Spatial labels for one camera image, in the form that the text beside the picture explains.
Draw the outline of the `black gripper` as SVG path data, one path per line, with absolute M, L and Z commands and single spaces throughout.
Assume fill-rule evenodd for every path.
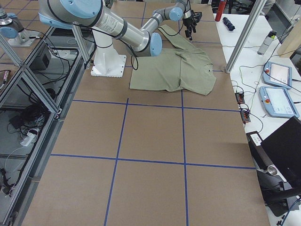
M 184 17 L 183 17 L 183 23 L 186 27 L 185 30 L 185 35 L 189 40 L 192 40 L 192 33 L 196 33 L 196 26 L 197 23 L 194 20 L 194 11 L 193 10 L 189 10 L 187 12 L 184 13 Z

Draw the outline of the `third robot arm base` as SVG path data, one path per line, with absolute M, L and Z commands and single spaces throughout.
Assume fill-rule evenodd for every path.
M 30 47 L 40 32 L 26 30 L 14 13 L 6 13 L 0 7 L 0 33 L 12 47 Z

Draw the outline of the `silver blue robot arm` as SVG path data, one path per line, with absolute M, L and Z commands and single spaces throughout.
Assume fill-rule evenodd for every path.
M 156 57 L 162 50 L 162 38 L 155 32 L 165 20 L 183 20 L 185 35 L 191 38 L 202 17 L 191 9 L 188 0 L 178 0 L 174 6 L 156 9 L 138 29 L 113 13 L 103 0 L 40 0 L 40 21 L 52 27 L 71 29 L 74 22 L 84 27 L 96 27 L 103 33 L 125 42 L 138 57 Z

